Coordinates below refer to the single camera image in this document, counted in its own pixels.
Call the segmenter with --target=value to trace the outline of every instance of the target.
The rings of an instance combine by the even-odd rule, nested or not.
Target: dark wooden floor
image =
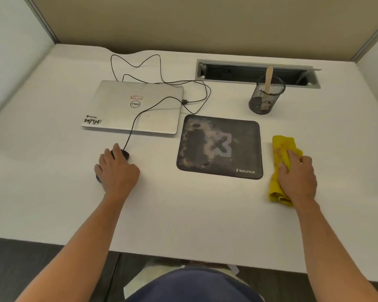
[[[55,257],[62,246],[0,239],[0,302],[14,301],[28,283]],[[124,301],[123,287],[150,256],[109,252],[92,302]],[[266,302],[315,301],[306,274],[239,267],[239,277]]]

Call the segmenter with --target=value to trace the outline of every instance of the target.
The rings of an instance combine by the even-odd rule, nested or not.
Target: black mouse pad
[[[189,172],[260,179],[263,168],[259,124],[187,115],[176,166]]]

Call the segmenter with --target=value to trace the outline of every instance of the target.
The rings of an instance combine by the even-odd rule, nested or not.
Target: hand
[[[139,180],[140,170],[126,161],[117,143],[113,146],[113,154],[115,159],[111,151],[105,149],[94,170],[107,194],[126,198]]]
[[[312,158],[308,156],[298,157],[293,151],[288,151],[291,162],[291,170],[281,162],[278,166],[278,182],[284,193],[290,198],[297,208],[308,200],[313,200],[318,185],[312,166]]]

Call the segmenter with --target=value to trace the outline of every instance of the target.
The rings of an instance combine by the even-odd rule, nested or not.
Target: navy blue shirt
[[[263,302],[249,286],[214,269],[186,267],[146,284],[126,302]]]

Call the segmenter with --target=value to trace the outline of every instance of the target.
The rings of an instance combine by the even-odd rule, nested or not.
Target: laptop
[[[101,81],[88,107],[82,127],[176,134],[183,98],[183,86],[155,85],[141,82]]]

